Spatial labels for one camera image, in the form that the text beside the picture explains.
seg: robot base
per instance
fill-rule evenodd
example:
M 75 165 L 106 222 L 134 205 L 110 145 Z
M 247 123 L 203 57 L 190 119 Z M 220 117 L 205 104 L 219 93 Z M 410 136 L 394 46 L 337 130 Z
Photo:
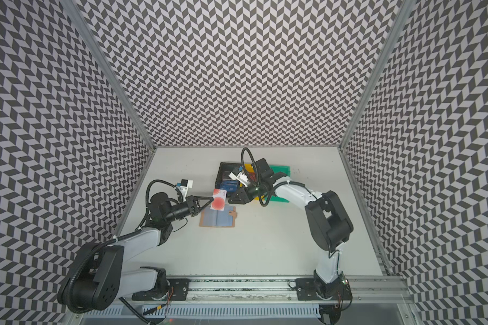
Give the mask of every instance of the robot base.
M 168 292 L 172 293 L 170 301 L 184 301 L 188 294 L 189 279 L 166 279 L 166 271 L 163 268 L 143 267 L 154 269 L 158 272 L 156 285 L 148 291 L 140 291 L 132 294 L 133 301 L 160 301 L 167 300 Z
M 299 301 L 349 301 L 352 298 L 352 293 L 347 289 L 348 284 L 343 273 L 331 283 L 324 283 L 319 276 L 314 272 L 314 279 L 299 278 L 295 279 L 297 284 L 297 297 Z

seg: white connector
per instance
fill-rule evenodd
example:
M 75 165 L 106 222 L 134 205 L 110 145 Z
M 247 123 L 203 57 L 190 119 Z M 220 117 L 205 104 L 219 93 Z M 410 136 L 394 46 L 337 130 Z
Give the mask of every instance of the white connector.
M 192 188 L 194 186 L 194 181 L 189 179 L 188 184 L 186 186 L 181 186 L 181 183 L 177 183 L 177 188 L 179 191 L 181 191 L 182 197 L 186 198 L 186 195 L 188 194 L 188 189 Z
M 229 178 L 231 178 L 232 180 L 240 181 L 246 187 L 248 187 L 251 184 L 248 177 L 246 176 L 246 173 L 244 172 L 240 172 L 238 175 L 235 175 L 233 172 L 229 173 Z

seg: red wire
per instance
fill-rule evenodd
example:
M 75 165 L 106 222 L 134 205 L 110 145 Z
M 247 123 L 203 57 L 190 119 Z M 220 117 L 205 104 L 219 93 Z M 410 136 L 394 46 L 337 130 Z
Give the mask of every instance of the red wire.
M 340 301 L 341 301 L 341 295 L 340 295 L 340 293 L 338 292 L 338 306 L 340 306 Z
M 173 294 L 174 294 L 174 287 L 172 287 L 172 293 L 168 294 L 168 300 L 166 301 L 166 309 L 164 310 L 164 318 L 166 318 L 166 314 L 168 313 L 168 306 L 170 303 L 170 298 L 172 297 Z

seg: black cable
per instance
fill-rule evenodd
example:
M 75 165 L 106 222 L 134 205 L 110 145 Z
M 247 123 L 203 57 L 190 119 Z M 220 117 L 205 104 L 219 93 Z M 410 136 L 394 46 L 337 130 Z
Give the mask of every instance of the black cable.
M 266 203 L 264 205 L 262 205 L 262 206 L 267 206 L 269 204 L 269 201 L 271 200 L 271 197 L 273 196 L 273 194 L 275 193 L 275 191 L 276 191 L 277 188 L 279 188 L 282 185 L 289 185 L 289 184 L 293 184 L 293 185 L 300 186 L 300 187 L 304 187 L 304 188 L 306 187 L 305 184 L 300 183 L 300 182 L 297 182 L 297 181 L 290 181 L 290 182 L 281 181 L 277 185 L 273 186 L 273 189 L 271 190 L 271 192 L 269 193 L 269 196 L 266 199 Z
M 150 209 L 147 207 L 147 211 L 145 212 L 145 216 L 143 217 L 143 220 L 141 220 L 141 222 L 137 225 L 136 230 L 141 228 L 145 224 L 149 215 L 150 215 Z
M 347 308 L 351 307 L 351 304 L 352 304 L 352 292 L 351 292 L 351 284 L 349 284 L 349 282 L 347 283 L 347 290 L 349 291 L 349 293 L 351 294 L 351 300 L 349 301 L 349 304 L 347 305 L 347 307 L 345 308 L 342 308 L 343 306 L 343 299 L 342 299 L 342 306 L 340 306 L 340 310 L 341 311 L 344 311 L 344 310 L 347 310 Z M 343 290 L 342 290 L 342 293 L 345 294 L 345 286 L 343 286 Z
M 177 200 L 173 198 L 167 198 L 165 201 L 170 201 L 170 202 L 174 202 L 175 204 L 179 204 L 179 202 L 177 202 Z
M 172 232 L 179 231 L 179 230 L 181 230 L 181 229 L 182 229 L 182 228 L 183 228 L 185 225 L 187 225 L 187 224 L 188 224 L 188 219 L 187 219 L 187 218 L 184 218 L 184 220 L 186 220 L 186 223 L 185 223 L 184 225 L 182 225 L 182 227 L 181 227 L 181 228 L 179 228 L 178 230 L 174 230 L 174 231 L 172 231 Z
M 166 301 L 166 309 L 164 309 L 164 318 L 166 318 L 166 314 L 168 313 L 168 307 L 170 306 L 170 298 L 174 294 L 174 287 L 172 287 L 172 292 L 168 292 L 168 300 Z
M 314 195 L 311 191 L 309 191 L 309 189 L 307 187 L 304 186 L 304 188 L 306 189 L 307 192 L 309 192 L 309 194 L 311 194 L 313 196 L 313 198 L 317 199 L 318 198 L 316 197 L 316 195 Z
M 143 316 L 146 316 L 146 315 L 150 315 L 150 314 L 153 314 L 155 313 L 156 311 L 159 310 L 159 307 L 163 308 L 164 306 L 163 305 L 159 305 L 157 307 L 154 307 L 154 308 L 151 308 L 151 309 L 148 309 L 147 311 L 145 311 L 144 313 L 142 313 L 141 315 Z
M 140 320 L 142 320 L 143 322 L 145 322 L 146 324 L 149 324 L 149 325 L 157 325 L 159 323 L 161 323 L 163 319 L 160 319 L 159 322 L 153 322 L 153 321 L 150 321 L 148 320 L 147 318 L 145 318 L 143 315 L 141 315 L 135 308 L 132 307 L 131 304 L 129 304 L 128 301 L 126 301 L 126 299 L 124 299 L 123 297 L 120 297 L 119 300 L 121 300 L 121 302 L 132 312 L 132 314 L 136 315 L 137 318 L 139 318 Z
M 253 167 L 253 171 L 255 172 L 255 179 L 258 180 L 258 173 L 256 172 L 256 169 L 255 169 L 255 160 L 253 159 L 253 155 L 251 154 L 251 151 L 244 147 L 242 148 L 242 151 L 240 152 L 240 163 L 242 164 L 242 168 L 243 171 L 244 171 L 244 174 L 248 177 L 249 181 L 251 182 L 251 184 L 253 186 L 258 186 L 257 183 L 255 183 L 255 181 L 253 179 L 251 179 L 251 176 L 249 175 L 249 172 L 248 170 L 246 169 L 246 165 L 244 164 L 244 152 L 247 152 L 249 154 L 249 158 L 251 158 L 251 167 Z
M 149 200 L 149 197 L 150 197 L 150 188 L 152 187 L 152 185 L 154 185 L 155 183 L 162 183 L 162 184 L 165 184 L 165 185 L 168 185 L 168 186 L 171 186 L 175 189 L 175 191 L 177 192 L 177 198 L 179 199 L 179 202 L 182 203 L 183 202 L 183 197 L 182 197 L 182 193 L 181 193 L 181 190 L 179 190 L 177 188 L 177 186 L 173 185 L 172 183 L 169 183 L 167 182 L 166 180 L 162 180 L 162 179 L 154 179 L 153 181 L 150 182 L 150 184 L 148 184 L 148 187 L 147 187 L 147 191 L 146 191 L 146 195 L 145 195 L 145 205 L 148 206 L 148 200 Z
M 87 254 L 87 256 L 82 260 L 82 262 L 78 265 L 78 267 L 74 271 L 74 274 L 72 274 L 72 276 L 70 277 L 69 282 L 67 283 L 67 290 L 65 291 L 65 294 L 63 295 L 63 302 L 64 302 L 64 304 L 67 306 L 67 308 L 71 312 L 73 312 L 75 314 L 84 314 L 84 313 L 88 313 L 89 311 L 93 310 L 91 308 L 85 309 L 85 308 L 77 307 L 74 304 L 74 301 L 73 301 L 74 296 L 72 295 L 72 291 L 74 289 L 74 285 L 76 284 L 76 281 L 78 280 L 79 275 L 81 274 L 81 272 L 83 271 L 83 269 L 87 265 L 88 261 L 91 258 L 93 258 L 94 255 L 97 252 L 99 252 L 103 248 L 107 247 L 108 245 L 114 244 L 117 241 L 121 241 L 123 239 L 127 239 L 127 238 L 130 238 L 130 237 L 136 236 L 140 232 L 142 232 L 142 230 L 141 229 L 137 229 L 134 232 L 127 233 L 126 235 L 123 235 L 123 236 L 119 236 L 117 239 L 111 239 L 111 240 L 108 240 L 108 241 L 106 241 L 104 243 L 98 244 L 96 247 L 94 247 Z
M 340 253 L 338 253 L 338 260 L 336 261 L 336 273 L 338 273 L 338 264 L 340 263 Z
M 253 168 L 253 172 L 255 173 L 256 183 L 251 179 L 251 177 L 248 173 L 248 170 L 246 169 L 246 166 L 244 165 L 244 152 L 247 152 L 249 155 L 249 158 L 251 159 L 251 167 Z M 259 172 L 258 168 L 256 167 L 256 163 L 255 163 L 255 159 L 253 157 L 253 154 L 246 147 L 242 148 L 242 151 L 240 152 L 240 163 L 242 164 L 242 167 L 244 168 L 244 173 L 246 174 L 246 176 L 250 180 L 251 184 L 253 186 L 256 186 L 256 188 L 257 188 L 260 205 L 267 206 L 267 204 L 264 204 L 264 201 L 262 201 L 262 195 L 260 194 L 260 172 Z
M 337 250 L 335 250 L 334 252 L 332 252 L 332 254 L 331 254 L 331 252 L 329 252 L 329 258 L 331 258 L 336 252 L 337 252 Z

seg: chevron pattern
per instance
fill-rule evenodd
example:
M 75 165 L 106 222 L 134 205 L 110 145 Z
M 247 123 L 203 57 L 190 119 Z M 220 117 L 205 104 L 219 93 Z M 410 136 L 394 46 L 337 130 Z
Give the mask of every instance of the chevron pattern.
M 488 324 L 488 0 L 421 0 L 346 148 L 428 324 Z
M 56 0 L 0 0 L 0 324 L 53 323 L 149 156 Z
M 159 146 L 335 145 L 401 0 L 78 0 Z

